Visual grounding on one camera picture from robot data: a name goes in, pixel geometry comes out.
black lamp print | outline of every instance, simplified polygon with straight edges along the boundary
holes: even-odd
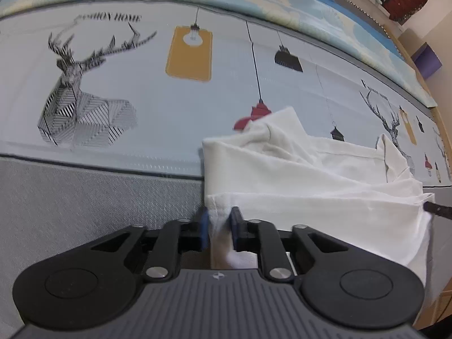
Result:
[[[438,178],[439,183],[441,183],[441,174],[439,173],[438,165],[435,162],[435,169],[436,169],[436,177]]]
[[[419,118],[417,116],[416,116],[416,118],[418,120],[419,129],[421,130],[421,132],[424,132],[421,121],[419,121]]]
[[[275,63],[295,71],[303,72],[298,57],[290,54],[289,49],[283,45],[283,41],[281,40],[279,32],[276,32],[278,33],[281,45],[279,46],[278,52],[276,52],[275,54]]]
[[[331,131],[331,136],[334,140],[344,141],[344,135],[341,134],[341,132],[337,129],[335,126],[333,131]]]
[[[328,107],[329,116],[331,117],[331,122],[332,122],[332,124],[334,126],[334,129],[330,132],[331,137],[334,140],[345,141],[344,140],[344,135],[342,135],[342,133],[338,130],[336,122],[334,122],[334,120],[333,120],[333,115],[331,114],[331,109],[329,108],[328,98],[325,98],[325,100],[326,100],[326,106]]]

metal screw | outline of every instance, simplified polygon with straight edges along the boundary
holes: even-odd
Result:
[[[146,270],[146,275],[151,278],[164,278],[168,275],[168,270],[163,266],[153,266]]]
[[[287,279],[292,275],[292,272],[286,268],[273,268],[270,270],[270,276],[275,279]]]

yellow tag print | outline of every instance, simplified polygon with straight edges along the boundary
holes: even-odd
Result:
[[[411,127],[410,120],[408,120],[408,115],[402,109],[401,106],[399,106],[399,112],[400,112],[400,115],[402,116],[402,121],[403,121],[403,124],[405,125],[406,132],[408,133],[408,136],[410,137],[410,141],[414,145],[417,145],[416,138],[414,137],[413,128]]]
[[[209,81],[212,77],[212,32],[176,27],[169,49],[166,73],[181,79]]]

printed deer head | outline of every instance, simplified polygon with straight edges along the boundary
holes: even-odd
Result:
[[[130,24],[132,38],[116,47],[113,36],[107,48],[94,50],[88,58],[76,61],[69,47],[74,35],[62,44],[62,34],[73,28],[74,22],[58,33],[49,36],[48,46],[60,58],[56,65],[62,71],[55,88],[46,100],[38,128],[42,138],[55,146],[72,145],[108,146],[123,132],[136,126],[136,110],[125,99],[105,99],[81,91],[80,84],[85,72],[100,66],[106,56],[131,51],[152,39],[157,32],[140,40],[140,34]]]
[[[50,34],[48,40],[49,48],[61,57],[56,61],[56,65],[63,72],[61,75],[62,85],[67,87],[77,86],[77,84],[80,83],[83,73],[103,64],[106,60],[106,56],[131,51],[144,45],[157,34],[157,32],[154,32],[149,37],[139,40],[139,32],[136,31],[130,23],[129,27],[133,32],[133,36],[130,40],[125,40],[121,47],[115,47],[116,39],[115,36],[113,36],[107,48],[101,48],[98,51],[94,50],[91,56],[82,61],[75,61],[73,51],[69,48],[69,44],[74,38],[74,35],[71,35],[64,44],[61,44],[60,37],[67,29],[58,33],[54,39],[52,34]]]
[[[402,149],[400,149],[399,141],[397,140],[397,135],[399,134],[399,131],[397,130],[397,126],[400,125],[400,118],[399,118],[399,115],[397,114],[397,112],[394,112],[392,110],[391,104],[389,104],[389,107],[390,107],[390,110],[391,110],[391,118],[392,118],[391,119],[391,125],[389,127],[386,119],[380,113],[380,110],[378,109],[378,106],[374,107],[372,105],[372,103],[370,102],[369,96],[370,96],[371,91],[369,90],[369,93],[367,94],[367,96],[365,98],[364,98],[364,96],[362,95],[361,92],[359,92],[359,93],[361,94],[361,97],[366,102],[366,104],[370,108],[370,110],[381,120],[381,123],[383,124],[383,127],[385,128],[385,130],[391,136],[392,143],[395,145],[395,147],[399,150],[399,152],[406,159],[406,161],[408,163],[408,166],[410,168],[410,172],[414,175],[414,162],[413,162],[413,159],[408,154],[406,154]]]
[[[391,108],[392,120],[391,120],[391,127],[389,127],[388,123],[386,122],[386,119],[380,113],[378,106],[374,107],[372,105],[372,103],[370,102],[369,96],[370,96],[371,91],[369,90],[369,93],[367,94],[366,98],[364,98],[364,96],[362,95],[361,92],[359,92],[359,93],[361,94],[361,97],[364,99],[364,101],[366,102],[367,106],[371,109],[371,111],[381,120],[383,127],[389,133],[389,135],[391,135],[392,140],[394,141],[394,139],[397,139],[397,135],[399,133],[399,131],[397,130],[397,126],[400,125],[399,115],[397,113],[394,113],[394,111]]]
[[[446,155],[446,150],[444,149],[444,145],[442,144],[442,141],[441,141],[441,135],[439,132],[437,132],[435,130],[435,128],[433,128],[433,132],[435,133],[436,145],[438,146],[439,151],[441,152],[441,155],[444,158],[444,163],[446,163],[447,176],[449,177],[449,181],[452,181],[452,174],[451,174],[449,162],[448,162],[447,155]]]

bed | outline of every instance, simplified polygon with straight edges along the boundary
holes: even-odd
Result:
[[[428,88],[394,36],[331,2],[0,0],[0,16],[2,337],[21,325],[11,286],[25,267],[133,222],[190,217],[201,140],[233,134],[258,104],[293,106],[312,136],[373,148],[386,132],[449,203]],[[427,300],[452,275],[452,225],[433,223]]]

